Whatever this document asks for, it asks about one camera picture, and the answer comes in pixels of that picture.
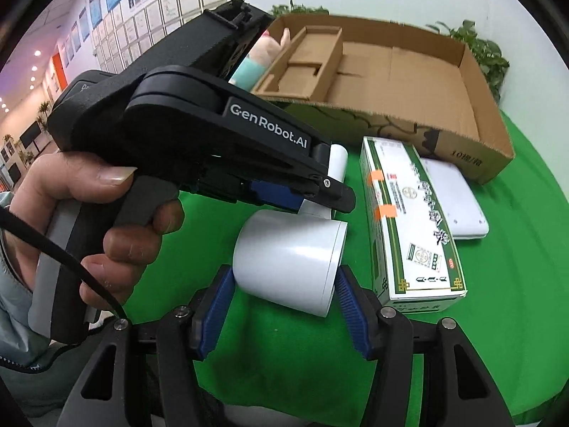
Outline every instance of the ceiling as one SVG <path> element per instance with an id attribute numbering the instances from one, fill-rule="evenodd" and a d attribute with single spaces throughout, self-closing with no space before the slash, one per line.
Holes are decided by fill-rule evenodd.
<path id="1" fill-rule="evenodd" d="M 33 22 L 22 37 L 8 62 L 0 72 L 0 98 L 14 109 L 30 93 L 30 85 L 38 88 L 44 78 L 49 59 L 57 50 L 56 44 L 76 0 L 53 0 Z M 35 51 L 41 51 L 35 57 Z M 0 119 L 5 115 L 0 109 Z"/>

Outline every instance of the metal screw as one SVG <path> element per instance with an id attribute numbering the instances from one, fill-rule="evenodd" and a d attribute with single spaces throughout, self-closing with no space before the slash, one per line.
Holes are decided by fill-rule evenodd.
<path id="1" fill-rule="evenodd" d="M 384 318 L 395 318 L 395 315 L 397 314 L 397 312 L 395 311 L 395 308 L 391 308 L 391 307 L 383 307 L 380 311 L 381 316 L 383 316 Z"/>
<path id="2" fill-rule="evenodd" d="M 445 329 L 452 330 L 456 327 L 456 321 L 452 318 L 443 318 L 441 324 Z"/>
<path id="3" fill-rule="evenodd" d="M 115 329 L 118 331 L 124 331 L 129 326 L 129 321 L 124 318 L 117 319 L 115 321 Z"/>
<path id="4" fill-rule="evenodd" d="M 186 305 L 182 305 L 174 310 L 174 316 L 177 318 L 185 318 L 190 314 L 190 309 Z"/>

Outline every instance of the cardboard box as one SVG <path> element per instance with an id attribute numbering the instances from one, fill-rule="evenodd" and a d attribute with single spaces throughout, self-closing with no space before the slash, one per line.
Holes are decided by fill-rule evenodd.
<path id="1" fill-rule="evenodd" d="M 466 296 L 445 213 L 415 148 L 366 137 L 365 182 L 372 284 L 382 305 L 401 312 L 442 311 Z"/>
<path id="2" fill-rule="evenodd" d="M 287 15 L 269 31 L 281 39 L 285 27 L 291 46 L 252 92 L 332 141 L 359 149 L 364 136 L 398 139 L 479 183 L 514 158 L 490 89 L 464 44 L 355 17 Z"/>

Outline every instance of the open cardboard box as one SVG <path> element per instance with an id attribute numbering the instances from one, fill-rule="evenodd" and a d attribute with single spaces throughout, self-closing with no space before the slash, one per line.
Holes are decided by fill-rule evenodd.
<path id="1" fill-rule="evenodd" d="M 364 136 L 413 144 L 479 183 L 514 158 L 510 137 L 468 48 L 409 25 L 355 17 L 287 15 L 269 27 L 291 45 L 253 93 L 332 141 Z"/>

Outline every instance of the doll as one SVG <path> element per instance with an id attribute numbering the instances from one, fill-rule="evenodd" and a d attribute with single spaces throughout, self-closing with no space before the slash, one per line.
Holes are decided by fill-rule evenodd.
<path id="1" fill-rule="evenodd" d="M 270 67 L 279 53 L 290 45 L 290 31 L 285 29 L 281 43 L 271 37 L 268 31 L 257 40 L 239 65 L 229 83 L 246 91 L 251 91 L 257 81 Z"/>

